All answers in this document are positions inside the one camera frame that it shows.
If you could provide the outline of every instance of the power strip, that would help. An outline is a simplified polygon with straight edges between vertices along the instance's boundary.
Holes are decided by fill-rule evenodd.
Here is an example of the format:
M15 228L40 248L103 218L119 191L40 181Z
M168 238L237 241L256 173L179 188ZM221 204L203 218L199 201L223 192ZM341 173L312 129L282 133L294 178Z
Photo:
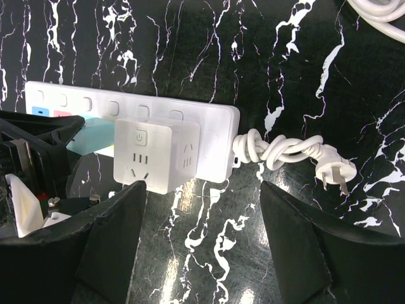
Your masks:
M47 117L83 115L112 122L156 117L197 122L201 131L196 177L220 183L234 168L232 143L240 118L234 106L43 82L25 84L25 101L28 114ZM112 146L97 153L114 157Z

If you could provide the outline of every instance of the electrical plug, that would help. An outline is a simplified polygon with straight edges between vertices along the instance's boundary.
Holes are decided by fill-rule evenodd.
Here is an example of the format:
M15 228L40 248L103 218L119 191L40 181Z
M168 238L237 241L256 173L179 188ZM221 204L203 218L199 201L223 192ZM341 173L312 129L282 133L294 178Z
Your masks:
M327 190L327 184L338 184L341 194L349 195L346 183L355 178L356 166L341 157L335 147L324 144L322 150L322 154L316 158L318 161L315 168L316 178L322 181L325 190Z

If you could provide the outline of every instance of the white cube socket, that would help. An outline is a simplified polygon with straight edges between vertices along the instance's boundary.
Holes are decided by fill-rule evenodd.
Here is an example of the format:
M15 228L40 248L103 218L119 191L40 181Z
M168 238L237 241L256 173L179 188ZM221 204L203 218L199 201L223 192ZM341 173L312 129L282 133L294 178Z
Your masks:
M200 126L169 118L115 123L114 179L166 194L196 176Z

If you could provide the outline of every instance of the white power cord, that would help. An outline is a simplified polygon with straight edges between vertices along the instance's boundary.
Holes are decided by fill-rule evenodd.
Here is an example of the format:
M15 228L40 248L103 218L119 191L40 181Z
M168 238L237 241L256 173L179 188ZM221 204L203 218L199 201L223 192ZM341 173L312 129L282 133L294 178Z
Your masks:
M315 175L323 182L323 187L326 189L327 184L339 184L345 195L349 194L346 182L357 174L356 166L341 157L334 147L323 144L323 138L319 135L305 141L279 135L269 144L261 138L259 131L251 129L234 139L232 149L242 163L262 160L270 170L277 170L284 163L296 163L311 157L318 162Z
M405 0L347 0L347 2L372 27L405 43L405 31L389 23L405 15Z

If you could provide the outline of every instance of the screw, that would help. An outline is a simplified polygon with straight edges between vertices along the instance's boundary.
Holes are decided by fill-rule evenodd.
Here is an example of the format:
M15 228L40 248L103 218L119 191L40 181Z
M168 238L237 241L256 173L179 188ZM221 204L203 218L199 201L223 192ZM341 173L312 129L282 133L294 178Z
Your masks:
M60 202L60 198L56 197L56 198L50 198L48 200L48 207L49 208L53 208L55 207L59 202Z
M89 200L93 203L93 204L98 204L100 202L100 195L98 194L92 194L90 195Z

